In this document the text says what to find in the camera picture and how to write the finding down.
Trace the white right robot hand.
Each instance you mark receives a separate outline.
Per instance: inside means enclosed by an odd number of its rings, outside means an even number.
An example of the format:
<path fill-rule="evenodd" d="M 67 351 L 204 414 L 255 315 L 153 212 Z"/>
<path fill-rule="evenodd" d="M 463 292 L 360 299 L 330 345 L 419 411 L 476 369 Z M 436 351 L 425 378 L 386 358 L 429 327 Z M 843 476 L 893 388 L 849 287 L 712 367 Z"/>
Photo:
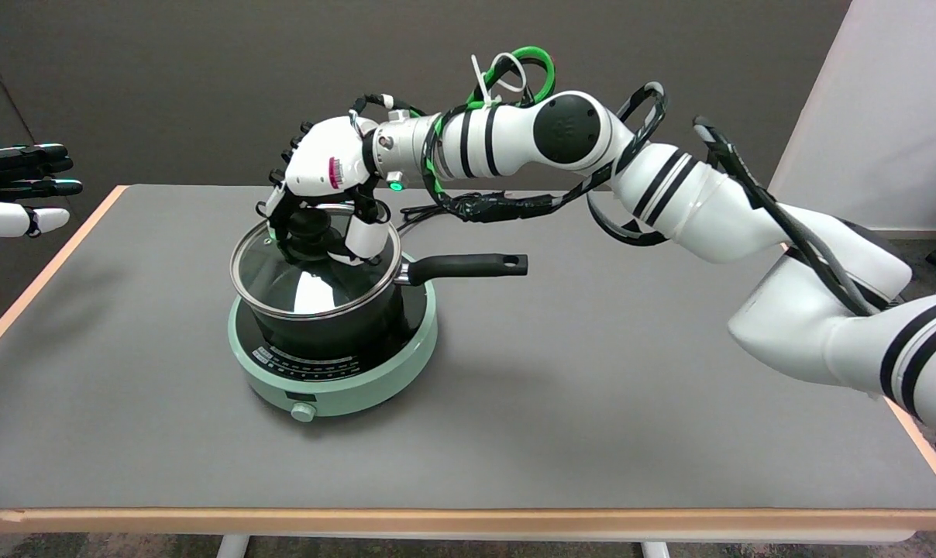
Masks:
<path fill-rule="evenodd" d="M 343 201 L 353 205 L 346 233 L 343 238 L 329 240 L 317 233 L 317 253 L 350 266 L 382 261 L 390 213 L 373 196 L 378 177 L 366 145 L 377 127 L 375 121 L 351 111 L 312 125 L 298 139 L 283 177 L 258 206 L 270 237 L 288 261 L 298 261 L 290 251 L 292 216 Z"/>

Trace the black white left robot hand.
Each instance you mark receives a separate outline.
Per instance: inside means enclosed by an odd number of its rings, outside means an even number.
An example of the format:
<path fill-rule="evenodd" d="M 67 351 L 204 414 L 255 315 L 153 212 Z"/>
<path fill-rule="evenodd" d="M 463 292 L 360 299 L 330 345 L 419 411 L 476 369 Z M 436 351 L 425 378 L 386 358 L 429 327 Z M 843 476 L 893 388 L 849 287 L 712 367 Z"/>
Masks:
<path fill-rule="evenodd" d="M 0 238 L 36 238 L 65 226 L 68 209 L 22 202 L 82 193 L 81 181 L 57 176 L 72 168 L 68 149 L 60 143 L 0 148 Z"/>

